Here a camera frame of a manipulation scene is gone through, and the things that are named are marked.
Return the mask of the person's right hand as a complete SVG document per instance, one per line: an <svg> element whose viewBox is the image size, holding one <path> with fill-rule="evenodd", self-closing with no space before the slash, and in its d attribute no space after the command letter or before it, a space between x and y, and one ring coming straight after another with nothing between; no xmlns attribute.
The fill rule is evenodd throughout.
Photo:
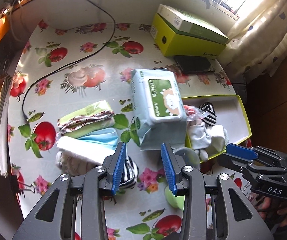
<svg viewBox="0 0 287 240"><path fill-rule="evenodd" d="M256 210L262 219L266 219L267 212L266 210L271 206L272 199L269 197L264 197L262 204L256 206ZM280 223L279 227L287 226L287 206L281 206L277 211L278 215L284 216L284 220Z"/></svg>

